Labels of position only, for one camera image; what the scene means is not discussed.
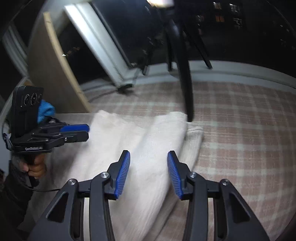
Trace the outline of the person left hand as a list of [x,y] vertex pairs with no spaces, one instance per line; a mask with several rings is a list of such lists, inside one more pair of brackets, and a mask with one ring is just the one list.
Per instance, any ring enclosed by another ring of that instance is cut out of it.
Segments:
[[27,172],[29,176],[39,179],[43,177],[47,172],[47,166],[45,163],[46,154],[39,154],[35,157],[34,164],[28,165],[22,159],[19,162],[19,168],[23,172]]

